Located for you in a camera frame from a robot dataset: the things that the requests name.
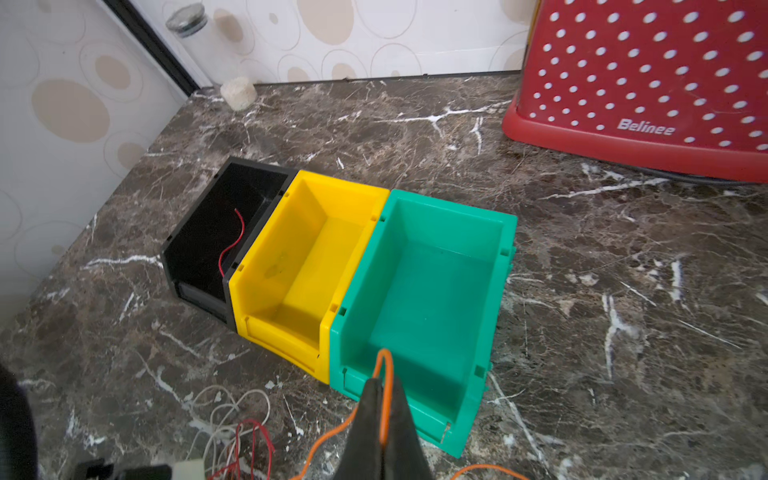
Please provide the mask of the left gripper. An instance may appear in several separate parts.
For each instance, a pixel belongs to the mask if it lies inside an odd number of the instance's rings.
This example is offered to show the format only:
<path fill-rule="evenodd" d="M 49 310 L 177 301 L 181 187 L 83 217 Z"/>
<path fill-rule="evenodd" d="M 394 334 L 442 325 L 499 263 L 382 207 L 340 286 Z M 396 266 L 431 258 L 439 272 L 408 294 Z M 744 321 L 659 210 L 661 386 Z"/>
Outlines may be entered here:
<path fill-rule="evenodd" d="M 38 478 L 31 408 L 23 388 L 4 366 L 1 366 L 1 478 Z"/>

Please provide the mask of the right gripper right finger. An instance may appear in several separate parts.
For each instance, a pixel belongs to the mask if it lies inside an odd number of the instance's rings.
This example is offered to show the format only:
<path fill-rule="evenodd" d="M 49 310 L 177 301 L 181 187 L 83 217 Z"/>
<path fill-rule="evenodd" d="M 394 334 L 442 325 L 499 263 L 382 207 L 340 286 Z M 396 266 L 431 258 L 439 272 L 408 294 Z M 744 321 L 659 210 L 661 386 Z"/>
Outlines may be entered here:
<path fill-rule="evenodd" d="M 411 410 L 402 389 L 393 390 L 387 444 L 383 450 L 383 479 L 432 480 Z"/>

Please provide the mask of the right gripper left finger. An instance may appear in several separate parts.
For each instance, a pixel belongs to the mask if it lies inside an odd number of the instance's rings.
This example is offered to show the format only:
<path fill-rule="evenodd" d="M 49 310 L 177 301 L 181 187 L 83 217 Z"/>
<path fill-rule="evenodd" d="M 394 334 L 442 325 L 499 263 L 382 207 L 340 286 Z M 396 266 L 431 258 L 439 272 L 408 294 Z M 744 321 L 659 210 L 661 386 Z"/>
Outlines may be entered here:
<path fill-rule="evenodd" d="M 382 381 L 369 379 L 357 404 L 334 480 L 382 479 L 383 449 L 379 438 L 382 395 Z"/>

